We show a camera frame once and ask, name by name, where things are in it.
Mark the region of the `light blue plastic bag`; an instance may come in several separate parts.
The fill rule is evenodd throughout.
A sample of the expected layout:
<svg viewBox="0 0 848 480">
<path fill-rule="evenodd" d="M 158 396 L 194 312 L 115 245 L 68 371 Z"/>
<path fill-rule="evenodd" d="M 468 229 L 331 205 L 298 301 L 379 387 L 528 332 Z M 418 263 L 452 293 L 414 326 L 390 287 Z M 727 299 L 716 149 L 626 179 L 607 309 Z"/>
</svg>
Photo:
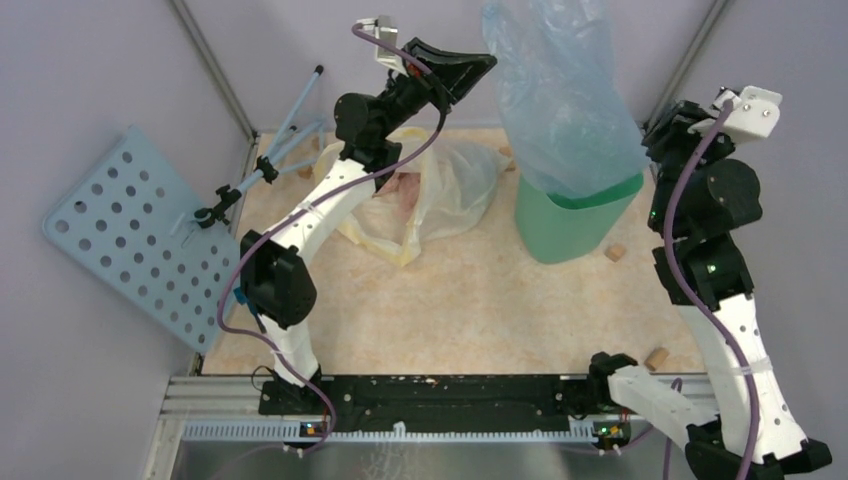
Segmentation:
<svg viewBox="0 0 848 480">
<path fill-rule="evenodd" d="M 490 1 L 482 35 L 501 124 L 536 189 L 572 199 L 640 173 L 649 160 L 618 93 L 611 25 L 602 1 Z"/>
</svg>

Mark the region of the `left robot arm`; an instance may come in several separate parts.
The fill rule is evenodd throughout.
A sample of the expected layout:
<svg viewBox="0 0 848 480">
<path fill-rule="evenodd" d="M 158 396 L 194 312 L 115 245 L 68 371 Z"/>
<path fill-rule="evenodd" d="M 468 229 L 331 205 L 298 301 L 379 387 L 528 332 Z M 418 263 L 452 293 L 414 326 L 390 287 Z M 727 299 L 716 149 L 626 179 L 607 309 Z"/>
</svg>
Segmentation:
<svg viewBox="0 0 848 480">
<path fill-rule="evenodd" d="M 263 393 L 297 413 L 330 405 L 307 325 L 317 301 L 311 259 L 399 165 L 424 150 L 405 154 L 390 135 L 427 105 L 444 121 L 497 63 L 491 54 L 440 50 L 419 38 L 390 51 L 392 69 L 380 93 L 345 93 L 336 101 L 335 136 L 342 148 L 324 178 L 277 224 L 262 233 L 250 230 L 241 240 L 239 290 L 275 357 Z"/>
</svg>

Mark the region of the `green plastic trash bin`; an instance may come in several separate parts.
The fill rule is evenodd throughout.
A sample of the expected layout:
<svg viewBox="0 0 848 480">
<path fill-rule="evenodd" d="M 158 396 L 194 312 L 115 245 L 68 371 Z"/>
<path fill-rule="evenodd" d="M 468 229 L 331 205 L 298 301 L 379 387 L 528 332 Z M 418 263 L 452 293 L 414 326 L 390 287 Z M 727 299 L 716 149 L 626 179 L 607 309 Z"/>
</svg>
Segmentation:
<svg viewBox="0 0 848 480">
<path fill-rule="evenodd" d="M 546 194 L 520 177 L 514 220 L 530 256 L 541 264 L 582 257 L 600 245 L 644 185 L 637 174 L 580 199 Z"/>
</svg>

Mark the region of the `translucent white yellow trash bag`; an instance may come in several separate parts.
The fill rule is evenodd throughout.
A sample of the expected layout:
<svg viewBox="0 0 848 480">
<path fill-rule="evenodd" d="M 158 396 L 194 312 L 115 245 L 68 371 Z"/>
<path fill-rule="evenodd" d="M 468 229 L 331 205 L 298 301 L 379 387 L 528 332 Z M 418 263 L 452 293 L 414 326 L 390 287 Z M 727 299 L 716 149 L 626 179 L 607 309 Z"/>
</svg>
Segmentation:
<svg viewBox="0 0 848 480">
<path fill-rule="evenodd" d="M 398 210 L 395 195 L 373 194 L 347 215 L 337 231 L 398 267 L 413 262 L 426 242 L 460 235 L 480 222 L 505 173 L 499 165 L 502 146 L 509 145 L 500 130 L 443 131 L 426 151 L 395 171 L 421 174 L 420 195 L 411 214 Z"/>
</svg>

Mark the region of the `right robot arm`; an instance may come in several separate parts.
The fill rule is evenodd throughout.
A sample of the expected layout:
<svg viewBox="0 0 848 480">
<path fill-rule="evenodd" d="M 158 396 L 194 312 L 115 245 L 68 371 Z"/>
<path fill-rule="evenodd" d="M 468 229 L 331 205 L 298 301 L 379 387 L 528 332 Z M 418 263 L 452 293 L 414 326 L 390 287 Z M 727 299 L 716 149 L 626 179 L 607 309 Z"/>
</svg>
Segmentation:
<svg viewBox="0 0 848 480">
<path fill-rule="evenodd" d="M 696 405 L 680 382 L 664 385 L 623 354 L 596 355 L 590 366 L 589 404 L 642 416 L 699 479 L 783 479 L 832 462 L 828 445 L 805 433 L 785 401 L 757 322 L 754 282 L 732 237 L 763 214 L 760 181 L 735 148 L 767 138 L 778 107 L 778 98 L 735 92 L 710 109 L 680 101 L 643 140 L 657 166 L 648 218 L 662 239 L 655 270 L 695 337 L 715 407 Z"/>
</svg>

